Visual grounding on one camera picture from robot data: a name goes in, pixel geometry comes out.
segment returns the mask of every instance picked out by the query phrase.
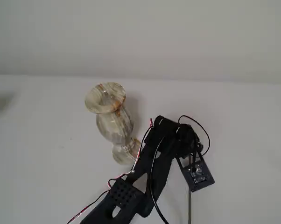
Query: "white wall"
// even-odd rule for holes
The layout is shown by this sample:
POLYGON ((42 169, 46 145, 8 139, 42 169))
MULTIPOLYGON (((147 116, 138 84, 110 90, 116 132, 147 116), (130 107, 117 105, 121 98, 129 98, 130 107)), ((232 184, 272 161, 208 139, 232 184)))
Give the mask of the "white wall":
POLYGON ((281 83, 281 0, 0 0, 0 74, 281 83))

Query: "black cable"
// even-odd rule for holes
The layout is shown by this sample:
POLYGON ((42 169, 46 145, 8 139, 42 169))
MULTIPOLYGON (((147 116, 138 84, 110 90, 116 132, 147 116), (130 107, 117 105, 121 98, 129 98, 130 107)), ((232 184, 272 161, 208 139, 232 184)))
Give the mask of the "black cable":
POLYGON ((207 133, 207 131, 204 129, 204 127, 203 127, 200 123, 198 123, 196 120, 194 120, 193 118, 191 118, 191 117, 189 117, 189 116, 187 116, 187 115, 182 115, 181 117, 179 117, 179 119, 178 119, 178 123, 179 123, 179 124, 180 124, 180 119, 183 118, 183 117, 188 118, 188 119, 194 121, 194 122, 195 122, 197 125, 199 125, 199 126, 203 129, 203 131, 206 133, 207 138, 208 138, 208 148, 207 148, 206 152, 204 152, 204 154, 202 154, 202 156, 206 155, 206 153, 207 153, 207 152, 209 151, 209 149, 210 149, 210 142, 211 142, 211 141, 210 141, 209 134, 207 133))
MULTIPOLYGON (((150 126, 150 127, 146 130, 145 135, 144 135, 144 137, 142 138, 141 143, 140 143, 140 150, 142 150, 142 144, 144 143, 145 137, 146 137, 147 133, 151 130, 151 128, 153 128, 153 126, 150 126)), ((117 179, 122 178, 122 177, 124 177, 124 176, 126 176, 126 175, 127 175, 127 174, 123 174, 123 175, 120 175, 120 176, 117 177, 117 178, 109 179, 109 180, 108 180, 109 186, 111 186, 110 181, 116 181, 117 179)))
POLYGON ((154 163, 155 163, 155 158, 156 158, 156 155, 157 155, 157 151, 158 151, 158 148, 160 146, 160 144, 162 143, 164 137, 161 139, 161 141, 159 142, 158 146, 156 147, 156 150, 155 150, 155 153, 154 153, 154 157, 153 157, 153 161, 152 161, 152 166, 151 166, 151 170, 150 170, 150 175, 149 175, 149 186, 150 186, 150 194, 151 194, 151 198, 152 198, 152 201, 153 201, 153 204, 154 204, 154 207, 158 213, 158 215, 160 216, 160 218, 163 220, 163 222, 165 224, 169 224, 169 222, 166 220, 166 218, 163 216, 162 212, 160 211, 158 205, 157 205, 157 202, 153 196, 153 192, 152 192, 152 173, 153 173, 153 168, 154 168, 154 163))
POLYGON ((91 204, 89 204, 88 206, 84 207, 84 209, 82 209, 79 213, 77 213, 72 219, 70 219, 69 222, 67 222, 67 224, 71 223, 72 221, 74 221, 74 219, 76 219, 78 216, 80 216, 82 213, 85 212, 85 210, 87 210, 90 206, 92 206, 94 203, 96 203, 99 198, 102 197, 103 194, 105 194, 106 192, 108 192, 108 190, 104 191, 101 195, 99 195, 99 197, 94 201, 92 202, 91 204))

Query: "mounting hole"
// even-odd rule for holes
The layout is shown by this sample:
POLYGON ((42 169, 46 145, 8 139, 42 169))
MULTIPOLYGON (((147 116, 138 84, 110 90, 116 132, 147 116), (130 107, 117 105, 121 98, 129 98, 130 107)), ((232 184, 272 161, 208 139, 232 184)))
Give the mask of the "mounting hole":
POLYGON ((115 209, 112 212, 112 217, 115 218, 120 211, 121 208, 119 206, 115 207, 115 209))

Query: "black plastic bracket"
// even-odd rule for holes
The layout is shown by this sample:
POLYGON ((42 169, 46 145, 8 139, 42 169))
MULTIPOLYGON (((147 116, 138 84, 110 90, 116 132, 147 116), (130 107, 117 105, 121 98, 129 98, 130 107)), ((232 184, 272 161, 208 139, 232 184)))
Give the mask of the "black plastic bracket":
POLYGON ((158 147, 160 156, 155 159, 151 176, 152 193, 156 200, 166 184, 172 160, 186 158, 190 153, 201 151, 198 147, 199 138, 190 125, 178 124, 162 116, 155 119, 154 127, 144 142, 146 145, 134 172, 128 174, 125 180, 117 179, 105 198, 83 219, 81 224, 129 224, 136 213, 147 217, 154 206, 149 181, 145 193, 135 188, 133 183, 144 174, 149 176, 157 146, 160 144, 158 147), (116 206, 121 210, 113 217, 112 212, 116 206))

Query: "perforated plate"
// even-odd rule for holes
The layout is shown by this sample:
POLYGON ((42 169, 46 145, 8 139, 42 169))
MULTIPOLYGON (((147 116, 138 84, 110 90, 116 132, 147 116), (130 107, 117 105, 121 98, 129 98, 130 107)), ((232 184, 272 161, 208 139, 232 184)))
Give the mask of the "perforated plate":
POLYGON ((138 203, 144 194, 123 179, 118 179, 110 190, 110 196, 123 209, 131 203, 138 203))

